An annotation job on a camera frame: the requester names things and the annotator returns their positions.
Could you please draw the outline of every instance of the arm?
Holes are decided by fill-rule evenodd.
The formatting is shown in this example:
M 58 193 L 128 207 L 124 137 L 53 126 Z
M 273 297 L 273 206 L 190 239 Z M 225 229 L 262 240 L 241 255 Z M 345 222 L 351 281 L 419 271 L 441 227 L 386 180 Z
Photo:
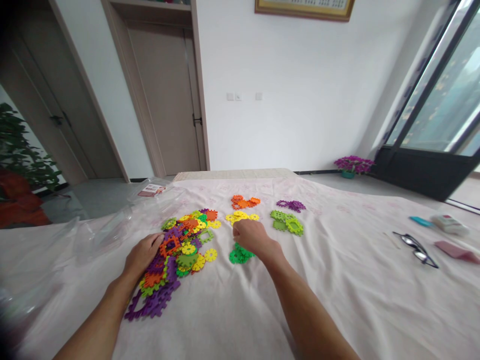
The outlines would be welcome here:
M 53 360 L 111 359 L 127 308 L 137 282 L 155 257 L 163 234 L 152 234 L 135 245 L 119 277 L 111 282 L 95 310 L 60 349 Z
M 280 244 L 267 235 L 260 222 L 235 222 L 233 238 L 257 255 L 268 270 L 288 327 L 305 359 L 359 359 L 310 287 L 290 266 Z

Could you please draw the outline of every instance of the floor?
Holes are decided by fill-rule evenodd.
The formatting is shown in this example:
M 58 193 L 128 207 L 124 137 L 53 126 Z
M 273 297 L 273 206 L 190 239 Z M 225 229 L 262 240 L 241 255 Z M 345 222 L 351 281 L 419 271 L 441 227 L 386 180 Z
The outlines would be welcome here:
M 172 181 L 174 177 L 173 175 L 167 176 L 165 179 Z M 337 173 L 301 175 L 301 177 L 344 191 L 402 197 L 441 213 L 450 214 L 461 222 L 469 223 L 479 220 L 476 214 L 369 176 L 356 176 L 353 180 L 345 179 Z M 62 196 L 44 197 L 45 203 L 42 208 L 53 223 L 65 223 L 75 216 L 79 216 L 81 220 L 100 218 L 116 213 L 127 206 L 129 203 L 127 198 L 132 192 L 140 191 L 137 189 L 139 185 L 139 183 L 125 183 L 123 179 L 119 178 L 89 180 L 60 191 Z
M 467 177 L 450 199 L 480 209 L 480 178 Z

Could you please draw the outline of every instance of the picture frame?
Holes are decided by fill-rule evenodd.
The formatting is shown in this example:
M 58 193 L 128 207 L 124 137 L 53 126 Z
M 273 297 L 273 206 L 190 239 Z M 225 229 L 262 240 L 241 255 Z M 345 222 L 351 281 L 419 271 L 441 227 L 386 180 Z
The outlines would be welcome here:
M 349 22 L 355 0 L 255 0 L 255 13 Z

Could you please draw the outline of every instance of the potted plant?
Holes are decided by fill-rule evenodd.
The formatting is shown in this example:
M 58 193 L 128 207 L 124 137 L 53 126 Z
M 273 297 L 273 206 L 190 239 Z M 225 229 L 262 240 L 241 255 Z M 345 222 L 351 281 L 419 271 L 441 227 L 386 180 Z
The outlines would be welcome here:
M 355 174 L 367 174 L 374 162 L 358 156 L 345 156 L 334 162 L 341 170 L 341 175 L 347 179 L 353 179 Z
M 47 187 L 54 191 L 62 172 L 52 168 L 56 162 L 50 155 L 41 155 L 24 138 L 28 131 L 17 113 L 7 103 L 0 104 L 0 168 L 24 177 L 32 190 Z

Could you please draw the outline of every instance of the glass door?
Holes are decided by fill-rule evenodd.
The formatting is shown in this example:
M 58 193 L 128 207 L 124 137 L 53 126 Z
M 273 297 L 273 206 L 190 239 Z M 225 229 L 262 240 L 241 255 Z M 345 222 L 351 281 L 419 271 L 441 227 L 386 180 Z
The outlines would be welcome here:
M 378 178 L 444 201 L 480 163 L 479 8 L 480 0 L 460 3 L 453 36 L 447 30 L 443 54 L 430 60 L 377 153 Z

